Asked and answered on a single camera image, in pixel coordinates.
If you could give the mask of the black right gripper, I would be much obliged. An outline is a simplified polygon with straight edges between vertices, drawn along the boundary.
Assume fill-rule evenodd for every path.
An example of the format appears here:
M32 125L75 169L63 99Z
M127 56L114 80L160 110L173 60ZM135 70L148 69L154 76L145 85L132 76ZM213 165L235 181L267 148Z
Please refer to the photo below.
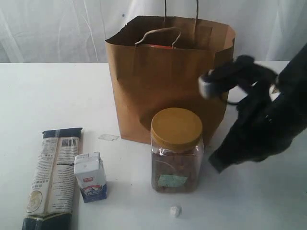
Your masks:
M237 105L238 118L209 163L221 173L233 164L263 161L285 151L295 138L295 90L281 86L275 100L268 84L256 83Z

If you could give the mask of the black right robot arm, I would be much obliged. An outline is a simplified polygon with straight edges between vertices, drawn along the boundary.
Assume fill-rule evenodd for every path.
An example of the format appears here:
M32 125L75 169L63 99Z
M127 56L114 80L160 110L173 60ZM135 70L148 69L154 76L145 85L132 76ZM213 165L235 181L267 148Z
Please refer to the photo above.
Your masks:
M280 72L258 65L248 55L199 77L203 97L221 97L234 87L246 97L234 106L237 119L209 162L222 172L234 164L260 162L280 154L307 127L307 49Z

